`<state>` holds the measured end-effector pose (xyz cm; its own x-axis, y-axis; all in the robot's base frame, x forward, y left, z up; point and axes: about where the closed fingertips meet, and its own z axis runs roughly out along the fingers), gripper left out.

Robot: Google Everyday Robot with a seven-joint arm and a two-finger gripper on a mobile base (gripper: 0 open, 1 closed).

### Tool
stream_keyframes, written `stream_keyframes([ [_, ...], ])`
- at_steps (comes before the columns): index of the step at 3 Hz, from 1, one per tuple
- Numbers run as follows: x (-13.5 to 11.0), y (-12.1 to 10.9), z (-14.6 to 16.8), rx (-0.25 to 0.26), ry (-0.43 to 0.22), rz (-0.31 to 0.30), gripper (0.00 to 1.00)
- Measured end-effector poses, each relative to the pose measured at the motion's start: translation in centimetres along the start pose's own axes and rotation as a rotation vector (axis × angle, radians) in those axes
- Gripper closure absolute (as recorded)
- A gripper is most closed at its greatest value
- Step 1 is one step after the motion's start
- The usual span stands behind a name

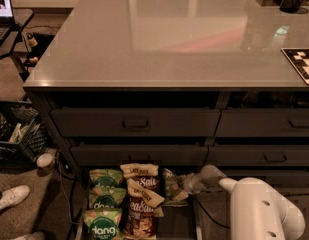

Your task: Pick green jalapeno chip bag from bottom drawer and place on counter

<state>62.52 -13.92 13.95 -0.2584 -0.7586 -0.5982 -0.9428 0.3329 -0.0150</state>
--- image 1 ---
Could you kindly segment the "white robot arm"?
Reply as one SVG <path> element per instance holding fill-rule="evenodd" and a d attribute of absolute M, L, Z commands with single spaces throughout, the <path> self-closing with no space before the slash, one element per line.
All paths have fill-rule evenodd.
<path fill-rule="evenodd" d="M 190 195 L 220 187 L 230 194 L 231 240 L 298 240 L 305 231 L 300 209 L 263 180 L 234 180 L 214 165 L 181 177 Z"/>

